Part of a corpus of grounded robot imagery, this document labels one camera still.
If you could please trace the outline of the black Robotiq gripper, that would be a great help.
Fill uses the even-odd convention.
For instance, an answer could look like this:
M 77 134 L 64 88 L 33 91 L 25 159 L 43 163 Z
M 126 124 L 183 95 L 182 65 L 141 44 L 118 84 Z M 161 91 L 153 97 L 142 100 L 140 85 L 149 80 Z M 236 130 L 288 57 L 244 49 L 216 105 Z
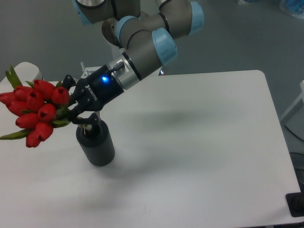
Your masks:
M 77 125 L 97 124 L 99 117 L 96 113 L 86 118 L 78 115 L 85 111 L 100 111 L 105 104 L 124 92 L 106 65 L 88 77 L 80 79 L 77 85 L 71 75 L 66 75 L 61 86 L 67 91 L 76 86 L 72 93 L 72 100 L 76 101 L 77 105 L 68 112 L 67 119 Z

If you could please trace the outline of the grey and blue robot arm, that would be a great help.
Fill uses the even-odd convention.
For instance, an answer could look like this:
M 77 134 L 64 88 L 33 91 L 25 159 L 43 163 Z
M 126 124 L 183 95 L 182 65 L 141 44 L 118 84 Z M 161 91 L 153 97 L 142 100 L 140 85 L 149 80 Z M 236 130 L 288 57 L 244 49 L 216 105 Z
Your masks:
M 74 87 L 67 119 L 95 124 L 97 112 L 125 90 L 167 65 L 177 56 L 175 39 L 198 32 L 204 12 L 196 1 L 159 0 L 159 12 L 141 13 L 138 0 L 75 0 L 85 24 L 113 20 L 113 43 L 123 52 L 101 67 L 85 67 L 81 79 L 66 76 L 62 85 Z

